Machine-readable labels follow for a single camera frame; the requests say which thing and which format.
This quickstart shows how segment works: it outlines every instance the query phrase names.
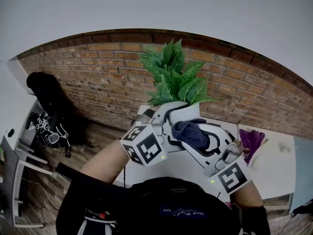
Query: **brick wall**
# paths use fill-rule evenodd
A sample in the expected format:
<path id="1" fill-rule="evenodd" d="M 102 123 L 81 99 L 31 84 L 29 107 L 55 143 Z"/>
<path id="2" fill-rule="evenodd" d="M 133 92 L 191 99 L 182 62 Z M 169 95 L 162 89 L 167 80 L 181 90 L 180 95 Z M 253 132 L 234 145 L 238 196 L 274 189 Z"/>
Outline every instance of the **brick wall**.
<path id="1" fill-rule="evenodd" d="M 161 49 L 182 38 L 186 61 L 203 60 L 208 94 L 201 115 L 313 139 L 313 89 L 286 67 L 243 47 L 185 32 L 121 29 L 66 37 L 18 56 L 27 71 L 56 76 L 80 114 L 127 129 L 153 91 L 138 59 L 143 44 Z"/>

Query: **navy blue cloth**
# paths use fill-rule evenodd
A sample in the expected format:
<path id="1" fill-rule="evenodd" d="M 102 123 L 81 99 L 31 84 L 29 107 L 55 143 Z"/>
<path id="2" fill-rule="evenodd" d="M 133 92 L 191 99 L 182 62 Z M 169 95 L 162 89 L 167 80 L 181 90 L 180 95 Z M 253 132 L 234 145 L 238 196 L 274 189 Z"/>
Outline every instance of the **navy blue cloth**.
<path id="1" fill-rule="evenodd" d="M 199 129 L 197 123 L 206 123 L 206 121 L 202 118 L 193 119 L 191 121 L 179 121 L 174 124 L 172 135 L 174 139 L 183 141 L 192 148 L 206 150 L 210 146 L 210 139 L 208 135 L 204 134 Z"/>

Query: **forearm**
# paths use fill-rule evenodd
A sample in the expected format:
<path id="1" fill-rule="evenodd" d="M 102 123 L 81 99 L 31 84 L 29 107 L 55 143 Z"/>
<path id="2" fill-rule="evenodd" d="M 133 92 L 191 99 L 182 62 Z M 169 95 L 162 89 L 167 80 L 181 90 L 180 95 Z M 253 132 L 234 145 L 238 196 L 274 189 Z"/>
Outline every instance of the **forearm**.
<path id="1" fill-rule="evenodd" d="M 114 141 L 91 158 L 80 172 L 107 183 L 113 183 L 124 169 L 129 157 L 119 140 Z"/>
<path id="2" fill-rule="evenodd" d="M 246 208 L 260 207 L 263 205 L 261 195 L 252 181 L 231 194 L 230 201 Z"/>

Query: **artificial plant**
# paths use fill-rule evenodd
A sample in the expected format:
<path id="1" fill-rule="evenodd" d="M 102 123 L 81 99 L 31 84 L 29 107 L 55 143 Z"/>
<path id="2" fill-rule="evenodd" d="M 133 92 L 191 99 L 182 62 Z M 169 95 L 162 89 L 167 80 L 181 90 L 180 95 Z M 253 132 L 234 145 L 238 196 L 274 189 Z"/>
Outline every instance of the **artificial plant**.
<path id="1" fill-rule="evenodd" d="M 187 102 L 189 105 L 210 102 L 207 96 L 207 79 L 196 77 L 205 62 L 190 62 L 184 66 L 185 53 L 181 49 L 181 40 L 165 44 L 162 51 L 153 46 L 144 46 L 146 53 L 140 55 L 144 68 L 152 73 L 156 92 L 148 102 L 160 105 L 173 101 Z"/>

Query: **white flower pot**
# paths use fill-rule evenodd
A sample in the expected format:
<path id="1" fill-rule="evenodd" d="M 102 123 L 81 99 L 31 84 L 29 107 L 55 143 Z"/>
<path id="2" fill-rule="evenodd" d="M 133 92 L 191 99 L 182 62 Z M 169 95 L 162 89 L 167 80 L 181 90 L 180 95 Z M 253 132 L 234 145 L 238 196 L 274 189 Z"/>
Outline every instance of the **white flower pot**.
<path id="1" fill-rule="evenodd" d="M 172 111 L 170 113 L 170 124 L 173 126 L 178 121 L 189 121 L 195 118 L 200 118 L 199 104 Z"/>

